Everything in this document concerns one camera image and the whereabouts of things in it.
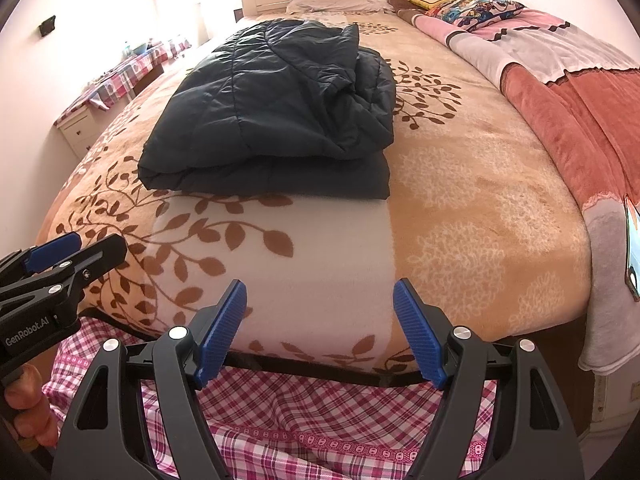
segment floral blanket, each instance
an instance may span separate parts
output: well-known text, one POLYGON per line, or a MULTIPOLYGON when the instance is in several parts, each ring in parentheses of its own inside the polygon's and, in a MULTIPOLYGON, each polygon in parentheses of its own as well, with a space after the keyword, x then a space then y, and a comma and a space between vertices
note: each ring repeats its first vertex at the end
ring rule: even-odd
POLYGON ((625 283, 623 200, 640 202, 640 64, 533 9, 472 34, 415 9, 398 15, 475 66, 536 133, 580 206, 593 281, 580 366, 608 374, 640 354, 625 283))
POLYGON ((584 221, 507 99, 395 15, 310 16, 357 22, 360 43, 394 71, 390 198, 146 190, 136 174, 142 146, 208 44, 127 106, 48 213, 40 242, 75 230, 85 244, 109 233, 129 244, 126 262, 88 289, 86 303, 157 334, 216 303, 239 278, 249 300, 236 351, 377 374, 416 369, 392 308, 402 277, 487 340, 583 314, 584 221))

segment checkered tablecloth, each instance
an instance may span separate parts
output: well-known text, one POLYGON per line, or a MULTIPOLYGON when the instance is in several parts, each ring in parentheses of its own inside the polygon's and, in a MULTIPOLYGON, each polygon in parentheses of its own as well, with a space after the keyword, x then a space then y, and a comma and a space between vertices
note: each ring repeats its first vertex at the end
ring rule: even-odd
MULTIPOLYGON (((94 319, 60 345, 44 393, 62 425, 101 343, 139 340, 94 319)), ((177 474, 154 384, 143 404, 158 467, 177 474)), ((428 432, 441 393, 428 383, 374 388, 225 367, 198 394, 209 429, 238 480, 401 480, 428 432)), ((478 469, 488 436, 495 383, 487 382, 461 476, 478 469)))
POLYGON ((171 57, 176 57, 190 47, 191 43, 186 38, 177 38, 158 43, 140 56, 129 57, 109 70, 99 83, 85 90, 71 106, 62 112, 54 124, 57 126, 86 103, 92 104, 98 110, 109 110, 117 101, 130 93, 153 67, 171 57))

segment black clamp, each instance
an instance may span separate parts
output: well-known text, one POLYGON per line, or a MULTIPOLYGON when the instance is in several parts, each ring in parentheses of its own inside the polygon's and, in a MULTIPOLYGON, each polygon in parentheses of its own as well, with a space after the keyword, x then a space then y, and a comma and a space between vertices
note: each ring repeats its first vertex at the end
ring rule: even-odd
MULTIPOLYGON (((23 364, 80 328, 82 290, 127 254, 126 242, 118 235, 79 248, 79 235, 71 233, 0 262, 0 415, 10 422, 18 411, 6 404, 4 388, 20 377, 23 364)), ((0 476, 47 479, 50 451, 35 445, 25 453, 23 447, 0 424, 0 476)))
POLYGON ((533 342, 486 343, 453 327, 405 278, 394 288, 394 308, 423 377, 444 391, 406 480, 459 478, 487 380, 498 381, 488 443, 480 469, 464 478, 584 480, 571 417, 533 342))
POLYGON ((142 405, 141 380, 154 380, 162 423, 181 480, 232 480, 196 400, 215 378, 246 308, 234 280, 220 302, 156 341, 105 341, 66 416, 52 480, 170 480, 158 471, 142 405))

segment plaid bed skirt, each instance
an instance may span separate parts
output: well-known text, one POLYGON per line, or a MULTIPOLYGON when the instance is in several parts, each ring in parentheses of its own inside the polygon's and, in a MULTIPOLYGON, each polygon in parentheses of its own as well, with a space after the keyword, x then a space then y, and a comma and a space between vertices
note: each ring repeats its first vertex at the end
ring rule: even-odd
MULTIPOLYGON (((140 341, 107 323, 83 319, 60 345, 44 386, 59 425, 100 345, 140 341)), ((177 471, 164 435, 154 384, 143 403, 158 468, 177 471)), ((228 468, 238 480, 401 480, 440 402, 430 383, 377 388, 225 367, 198 394, 228 468)), ((478 469, 488 436, 495 383, 484 385, 476 432, 460 475, 478 469)))

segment finger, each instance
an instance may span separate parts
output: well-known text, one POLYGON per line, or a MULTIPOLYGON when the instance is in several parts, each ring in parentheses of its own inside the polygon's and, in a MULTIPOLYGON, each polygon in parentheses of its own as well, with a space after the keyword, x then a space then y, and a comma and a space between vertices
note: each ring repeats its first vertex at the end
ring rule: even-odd
POLYGON ((40 401, 33 408, 15 417, 14 426, 23 437, 30 438, 44 431, 50 416, 49 399, 41 396, 40 401))
POLYGON ((13 425, 9 424, 6 420, 3 420, 4 425, 7 427, 7 429, 9 430, 9 433, 11 433, 11 436, 14 438, 14 440, 18 440, 18 433, 15 431, 15 428, 13 427, 13 425))
POLYGON ((14 410, 33 408, 42 397, 42 377, 38 369, 30 364, 23 365, 20 379, 4 390, 4 398, 14 410))
POLYGON ((36 435, 38 444, 45 447, 55 447, 58 443, 58 420, 51 413, 49 415, 49 421, 44 430, 36 435))

